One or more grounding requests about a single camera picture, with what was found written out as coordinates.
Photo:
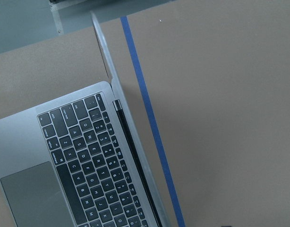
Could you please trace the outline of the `grey laptop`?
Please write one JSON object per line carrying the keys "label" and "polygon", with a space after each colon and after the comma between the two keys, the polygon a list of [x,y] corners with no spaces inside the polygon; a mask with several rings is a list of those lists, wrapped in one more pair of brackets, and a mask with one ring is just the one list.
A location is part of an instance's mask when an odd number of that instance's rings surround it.
{"label": "grey laptop", "polygon": [[17,227],[168,227],[104,34],[109,78],[0,119],[0,187]]}

